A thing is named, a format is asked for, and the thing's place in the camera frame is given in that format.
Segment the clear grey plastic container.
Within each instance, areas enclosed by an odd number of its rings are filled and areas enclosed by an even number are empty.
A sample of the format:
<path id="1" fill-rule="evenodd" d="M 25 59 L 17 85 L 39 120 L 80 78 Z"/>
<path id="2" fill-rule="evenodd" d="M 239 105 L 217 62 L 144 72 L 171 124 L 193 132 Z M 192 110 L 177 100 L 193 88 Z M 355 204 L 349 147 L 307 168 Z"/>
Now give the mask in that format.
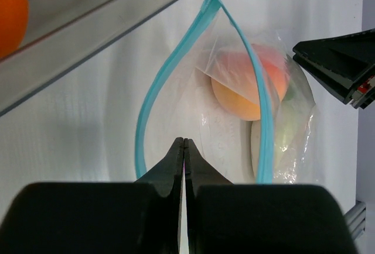
<path id="1" fill-rule="evenodd" d="M 177 0 L 29 0 L 21 48 L 1 60 L 6 114 Z"/>

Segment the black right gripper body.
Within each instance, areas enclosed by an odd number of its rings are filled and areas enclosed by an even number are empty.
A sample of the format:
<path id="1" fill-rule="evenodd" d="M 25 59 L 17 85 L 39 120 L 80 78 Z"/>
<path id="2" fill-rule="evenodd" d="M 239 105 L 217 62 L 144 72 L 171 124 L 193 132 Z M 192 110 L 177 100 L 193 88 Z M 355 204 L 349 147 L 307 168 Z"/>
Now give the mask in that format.
<path id="1" fill-rule="evenodd" d="M 365 109 L 374 101 L 374 63 L 357 63 L 350 78 L 349 104 Z"/>

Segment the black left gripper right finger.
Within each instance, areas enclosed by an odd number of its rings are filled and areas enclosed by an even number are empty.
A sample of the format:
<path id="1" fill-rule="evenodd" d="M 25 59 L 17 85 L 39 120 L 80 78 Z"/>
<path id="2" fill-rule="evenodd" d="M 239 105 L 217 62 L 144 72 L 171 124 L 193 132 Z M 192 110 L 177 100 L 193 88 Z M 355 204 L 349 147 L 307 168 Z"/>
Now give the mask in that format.
<path id="1" fill-rule="evenodd" d="M 185 139 L 190 253 L 355 253 L 340 207 L 322 186 L 233 184 Z"/>

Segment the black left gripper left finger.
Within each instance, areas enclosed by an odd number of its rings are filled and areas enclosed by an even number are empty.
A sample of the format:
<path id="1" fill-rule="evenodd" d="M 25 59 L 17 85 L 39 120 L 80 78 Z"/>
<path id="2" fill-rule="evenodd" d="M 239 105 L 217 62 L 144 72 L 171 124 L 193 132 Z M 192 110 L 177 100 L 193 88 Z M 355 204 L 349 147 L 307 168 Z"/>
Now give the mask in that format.
<path id="1" fill-rule="evenodd" d="M 1 223 L 2 253 L 178 253 L 183 139 L 135 182 L 37 182 Z"/>

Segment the orange fake orange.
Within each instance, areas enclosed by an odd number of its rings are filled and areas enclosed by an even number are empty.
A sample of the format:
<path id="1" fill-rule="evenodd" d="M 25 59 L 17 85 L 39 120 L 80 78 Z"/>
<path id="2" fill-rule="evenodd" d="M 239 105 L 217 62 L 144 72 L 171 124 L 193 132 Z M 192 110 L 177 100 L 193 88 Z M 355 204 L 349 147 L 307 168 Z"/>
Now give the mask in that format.
<path id="1" fill-rule="evenodd" d="M 28 0 L 1 0 L 1 58 L 21 44 L 28 25 Z"/>

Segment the pink fake peach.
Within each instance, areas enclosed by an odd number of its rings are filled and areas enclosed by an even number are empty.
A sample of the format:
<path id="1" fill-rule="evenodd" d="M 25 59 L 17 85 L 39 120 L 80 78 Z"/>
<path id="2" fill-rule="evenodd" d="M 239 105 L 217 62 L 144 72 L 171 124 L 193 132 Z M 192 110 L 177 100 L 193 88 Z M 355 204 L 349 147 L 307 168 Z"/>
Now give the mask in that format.
<path id="1" fill-rule="evenodd" d="M 281 101 L 289 83 L 286 54 L 266 45 L 251 46 Z M 229 113 L 245 121 L 261 118 L 253 64 L 246 51 L 221 51 L 214 60 L 211 84 L 219 104 Z"/>

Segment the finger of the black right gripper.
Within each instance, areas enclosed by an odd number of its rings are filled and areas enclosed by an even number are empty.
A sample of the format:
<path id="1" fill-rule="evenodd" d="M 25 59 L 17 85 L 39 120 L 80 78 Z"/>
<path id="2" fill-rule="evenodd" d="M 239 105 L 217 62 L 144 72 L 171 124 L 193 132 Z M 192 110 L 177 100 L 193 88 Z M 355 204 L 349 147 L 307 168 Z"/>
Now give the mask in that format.
<path id="1" fill-rule="evenodd" d="M 303 58 L 302 55 L 295 54 L 293 59 L 306 70 L 321 86 L 330 94 L 337 98 L 343 104 L 349 104 L 350 79 L 348 79 L 348 87 L 343 82 L 345 78 L 338 75 L 321 64 L 313 63 L 311 60 Z"/>
<path id="2" fill-rule="evenodd" d="M 293 52 L 315 64 L 336 64 L 339 60 L 361 65 L 374 63 L 374 29 L 325 39 L 297 43 Z"/>

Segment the clear zip top bag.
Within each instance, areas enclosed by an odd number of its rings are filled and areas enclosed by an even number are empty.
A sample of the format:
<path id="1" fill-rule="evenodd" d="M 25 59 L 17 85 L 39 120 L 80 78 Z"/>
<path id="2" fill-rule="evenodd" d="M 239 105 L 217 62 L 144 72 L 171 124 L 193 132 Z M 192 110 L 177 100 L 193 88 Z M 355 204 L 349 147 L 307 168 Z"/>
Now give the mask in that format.
<path id="1" fill-rule="evenodd" d="M 192 139 L 237 183 L 316 184 L 316 103 L 277 32 L 248 32 L 221 0 L 204 0 L 157 72 L 138 114 L 135 174 L 162 145 Z"/>

